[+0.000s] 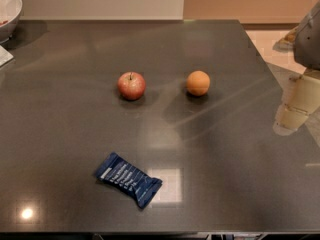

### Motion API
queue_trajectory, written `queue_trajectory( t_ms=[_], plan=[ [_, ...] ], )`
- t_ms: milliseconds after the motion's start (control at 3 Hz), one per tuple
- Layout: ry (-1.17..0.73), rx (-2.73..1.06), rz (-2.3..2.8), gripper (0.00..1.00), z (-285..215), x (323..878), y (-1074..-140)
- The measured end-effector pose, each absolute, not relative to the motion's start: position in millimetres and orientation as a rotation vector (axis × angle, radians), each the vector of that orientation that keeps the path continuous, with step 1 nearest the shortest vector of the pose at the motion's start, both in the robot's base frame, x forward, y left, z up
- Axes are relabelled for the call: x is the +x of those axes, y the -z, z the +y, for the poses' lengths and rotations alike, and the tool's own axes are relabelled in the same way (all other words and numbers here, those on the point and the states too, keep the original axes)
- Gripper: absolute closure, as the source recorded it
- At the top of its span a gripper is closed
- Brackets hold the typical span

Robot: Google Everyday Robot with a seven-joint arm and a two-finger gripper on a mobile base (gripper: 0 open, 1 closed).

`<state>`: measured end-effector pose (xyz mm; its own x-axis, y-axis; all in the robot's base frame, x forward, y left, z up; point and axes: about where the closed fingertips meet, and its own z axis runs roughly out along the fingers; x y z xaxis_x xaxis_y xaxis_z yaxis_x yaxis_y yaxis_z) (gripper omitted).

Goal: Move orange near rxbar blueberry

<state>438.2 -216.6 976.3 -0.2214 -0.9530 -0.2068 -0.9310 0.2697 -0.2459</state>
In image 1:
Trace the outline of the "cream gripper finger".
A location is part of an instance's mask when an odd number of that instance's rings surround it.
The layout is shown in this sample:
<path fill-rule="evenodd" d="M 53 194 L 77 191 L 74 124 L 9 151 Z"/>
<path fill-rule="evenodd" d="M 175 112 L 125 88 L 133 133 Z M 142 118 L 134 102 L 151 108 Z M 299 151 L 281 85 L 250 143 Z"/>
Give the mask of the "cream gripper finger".
<path fill-rule="evenodd" d="M 273 130 L 280 136 L 296 132 L 320 107 L 320 71 L 307 69 L 290 75 L 284 82 L 282 103 Z"/>

